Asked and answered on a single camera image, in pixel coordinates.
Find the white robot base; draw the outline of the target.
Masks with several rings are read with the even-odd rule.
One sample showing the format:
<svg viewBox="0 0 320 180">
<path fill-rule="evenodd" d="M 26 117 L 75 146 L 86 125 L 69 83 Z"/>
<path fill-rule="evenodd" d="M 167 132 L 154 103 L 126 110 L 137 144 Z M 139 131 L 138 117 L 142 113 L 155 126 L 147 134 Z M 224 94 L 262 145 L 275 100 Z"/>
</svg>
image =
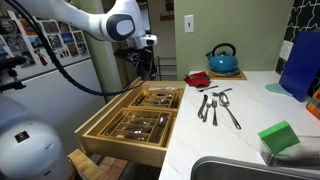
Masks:
<svg viewBox="0 0 320 180">
<path fill-rule="evenodd" d="M 71 165 L 55 129 L 0 97 L 0 171 L 6 180 L 69 180 Z"/>
</svg>

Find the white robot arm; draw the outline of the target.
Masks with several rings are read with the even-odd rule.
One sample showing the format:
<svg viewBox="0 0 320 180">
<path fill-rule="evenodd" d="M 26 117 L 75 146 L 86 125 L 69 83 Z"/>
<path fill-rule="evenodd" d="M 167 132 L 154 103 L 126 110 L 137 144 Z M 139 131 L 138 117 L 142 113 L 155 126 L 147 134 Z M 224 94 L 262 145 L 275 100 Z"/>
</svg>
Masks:
<svg viewBox="0 0 320 180">
<path fill-rule="evenodd" d="M 157 36 L 147 34 L 136 0 L 116 0 L 107 13 L 93 14 L 64 0 L 17 0 L 32 16 L 54 19 L 88 32 L 101 41 L 127 41 L 130 48 L 157 44 Z"/>
</svg>

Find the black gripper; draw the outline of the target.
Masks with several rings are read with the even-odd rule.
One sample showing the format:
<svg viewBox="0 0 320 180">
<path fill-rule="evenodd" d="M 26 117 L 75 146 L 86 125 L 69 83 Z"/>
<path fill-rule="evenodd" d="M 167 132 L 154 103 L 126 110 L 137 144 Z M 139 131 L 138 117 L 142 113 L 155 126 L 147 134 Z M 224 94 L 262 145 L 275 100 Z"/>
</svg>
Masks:
<svg viewBox="0 0 320 180">
<path fill-rule="evenodd" d="M 148 49 L 118 49 L 114 55 L 137 66 L 139 71 L 145 70 L 150 78 L 154 77 L 154 58 Z"/>
</svg>

